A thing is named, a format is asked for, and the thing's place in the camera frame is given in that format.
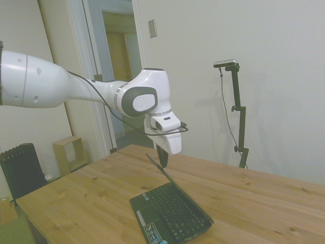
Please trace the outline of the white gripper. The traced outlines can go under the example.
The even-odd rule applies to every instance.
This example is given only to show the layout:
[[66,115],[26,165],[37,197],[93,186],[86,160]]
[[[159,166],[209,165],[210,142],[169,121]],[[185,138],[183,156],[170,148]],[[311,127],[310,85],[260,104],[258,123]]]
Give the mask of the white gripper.
[[169,154],[175,155],[182,150],[180,130],[174,129],[169,132],[154,130],[149,125],[149,120],[147,119],[144,119],[144,130],[148,138],[156,144],[157,154],[162,168],[166,168]]

